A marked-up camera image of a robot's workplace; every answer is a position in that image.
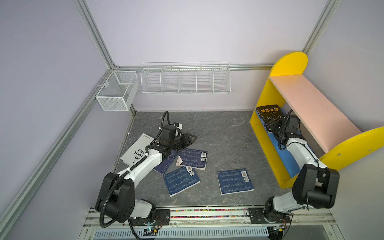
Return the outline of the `black wolf-eyes book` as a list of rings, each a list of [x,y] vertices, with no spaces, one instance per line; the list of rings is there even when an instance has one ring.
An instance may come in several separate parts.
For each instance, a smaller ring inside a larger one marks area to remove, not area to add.
[[[271,127],[270,127],[270,122],[272,120],[270,120],[270,114],[265,112],[265,113],[262,113],[261,111],[259,110],[255,110],[255,113],[257,114],[257,117],[259,118],[259,120],[261,121],[261,124],[262,126],[264,127],[264,129],[266,130],[267,133],[271,133],[272,130],[271,130]]]

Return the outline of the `black book orange title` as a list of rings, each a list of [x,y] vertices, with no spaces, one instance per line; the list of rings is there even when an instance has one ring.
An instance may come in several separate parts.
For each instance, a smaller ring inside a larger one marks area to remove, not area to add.
[[[272,121],[285,118],[285,114],[283,113],[283,111],[280,109],[278,105],[260,106],[260,107],[256,107],[256,110],[259,110],[262,113],[265,113],[265,112],[269,113],[271,115],[270,120]]]

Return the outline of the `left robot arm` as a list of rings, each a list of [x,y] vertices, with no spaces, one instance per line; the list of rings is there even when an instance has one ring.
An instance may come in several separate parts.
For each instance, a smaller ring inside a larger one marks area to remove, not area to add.
[[[95,206],[102,228],[115,222],[130,223],[133,219],[148,224],[156,222],[156,205],[136,199],[135,188],[172,151],[183,150],[197,140],[197,136],[183,133],[182,128],[180,123],[171,123],[169,112],[164,112],[158,134],[135,151],[133,163],[117,174],[108,173],[104,177]]]

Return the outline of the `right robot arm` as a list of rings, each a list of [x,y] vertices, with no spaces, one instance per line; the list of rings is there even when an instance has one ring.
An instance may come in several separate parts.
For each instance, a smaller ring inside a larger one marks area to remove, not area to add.
[[[328,168],[310,149],[300,132],[301,121],[290,110],[283,122],[271,128],[281,151],[289,151],[301,168],[292,190],[266,201],[263,211],[269,223],[299,209],[331,209],[336,201],[340,174]]]

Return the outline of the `dark blue thin book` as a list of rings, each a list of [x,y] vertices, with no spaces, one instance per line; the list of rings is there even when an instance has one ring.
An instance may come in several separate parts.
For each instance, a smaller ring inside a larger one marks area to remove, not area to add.
[[[164,176],[174,160],[178,157],[178,153],[178,151],[172,150],[167,158],[163,159],[158,166],[154,167],[154,170]]]

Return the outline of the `white paper file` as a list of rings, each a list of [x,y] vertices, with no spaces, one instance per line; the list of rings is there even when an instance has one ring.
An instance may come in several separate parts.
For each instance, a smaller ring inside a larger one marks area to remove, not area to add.
[[[134,142],[134,144],[120,157],[120,159],[128,166],[136,164],[145,156],[145,148],[153,141],[153,139],[153,137],[147,134],[142,134]]]

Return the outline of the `yellow pink blue shelf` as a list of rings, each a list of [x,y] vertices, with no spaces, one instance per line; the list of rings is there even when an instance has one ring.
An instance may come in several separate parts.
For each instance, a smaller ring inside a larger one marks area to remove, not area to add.
[[[308,57],[292,52],[272,67],[257,106],[288,104],[324,151],[320,161],[341,170],[384,146],[382,127],[362,132],[304,75]]]

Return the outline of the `white mesh basket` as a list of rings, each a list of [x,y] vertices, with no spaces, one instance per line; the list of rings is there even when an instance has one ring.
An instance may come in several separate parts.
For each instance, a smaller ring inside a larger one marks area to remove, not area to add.
[[[135,71],[111,71],[96,95],[104,111],[130,110],[140,83]]]

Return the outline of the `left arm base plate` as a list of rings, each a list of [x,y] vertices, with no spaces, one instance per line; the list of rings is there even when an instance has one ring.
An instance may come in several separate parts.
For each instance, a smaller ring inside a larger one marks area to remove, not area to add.
[[[147,218],[130,218],[133,226],[168,226],[170,224],[170,209],[156,209]]]

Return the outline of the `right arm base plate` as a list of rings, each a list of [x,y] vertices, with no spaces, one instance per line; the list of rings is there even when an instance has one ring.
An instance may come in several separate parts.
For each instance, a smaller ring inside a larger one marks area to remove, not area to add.
[[[265,213],[264,207],[248,208],[246,216],[250,218],[252,224],[290,224],[291,217],[288,214],[272,211]]]

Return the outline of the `aluminium front rail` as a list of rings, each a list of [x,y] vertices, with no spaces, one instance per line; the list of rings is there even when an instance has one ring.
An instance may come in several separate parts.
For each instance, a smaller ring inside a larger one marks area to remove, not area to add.
[[[91,209],[80,240],[342,240],[329,210],[296,210],[267,222],[263,206],[159,207],[153,223],[139,219],[101,228]]]

